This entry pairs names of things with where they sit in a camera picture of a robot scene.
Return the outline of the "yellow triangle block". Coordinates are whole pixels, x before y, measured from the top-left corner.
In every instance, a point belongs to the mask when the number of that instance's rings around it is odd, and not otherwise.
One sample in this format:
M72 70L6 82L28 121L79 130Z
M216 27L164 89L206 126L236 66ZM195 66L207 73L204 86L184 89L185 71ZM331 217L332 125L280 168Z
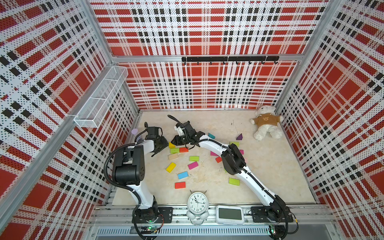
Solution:
M175 149L176 146L175 146L174 144L172 144L171 142L169 142L169 148L170 148L170 149Z

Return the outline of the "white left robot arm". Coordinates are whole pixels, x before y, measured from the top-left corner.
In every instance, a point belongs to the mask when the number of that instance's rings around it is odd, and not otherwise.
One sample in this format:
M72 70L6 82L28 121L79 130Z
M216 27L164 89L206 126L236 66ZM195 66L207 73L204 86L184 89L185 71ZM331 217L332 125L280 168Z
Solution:
M144 182L145 155L152 157L168 146L161 127L150 127L139 133L134 142L113 150L106 158L103 174L106 181L117 188L125 189L133 196L136 207L133 210L133 223L144 220L155 222L160 216L156 197L150 193Z

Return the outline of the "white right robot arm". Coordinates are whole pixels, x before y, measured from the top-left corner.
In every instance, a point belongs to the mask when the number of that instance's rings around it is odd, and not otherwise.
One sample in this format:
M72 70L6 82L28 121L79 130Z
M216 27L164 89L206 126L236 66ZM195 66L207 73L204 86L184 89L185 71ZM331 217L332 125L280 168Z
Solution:
M168 115L175 121L175 130L178 134L172 140L176 146L192 145L207 149L222 158L222 163L228 174L243 181L258 197L266 209L268 218L273 222L289 223L290 212L286 203L274 192L270 191L247 166L245 158L235 144L223 144L207 134L197 132L190 122L181 123L175 117Z

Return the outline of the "light green block top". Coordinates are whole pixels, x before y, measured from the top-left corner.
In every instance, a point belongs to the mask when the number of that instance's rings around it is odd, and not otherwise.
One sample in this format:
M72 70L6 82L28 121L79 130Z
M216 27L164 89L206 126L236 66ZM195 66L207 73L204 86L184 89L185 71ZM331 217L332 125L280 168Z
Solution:
M239 142L230 142L231 145L236 145L237 147L240 146L240 143Z

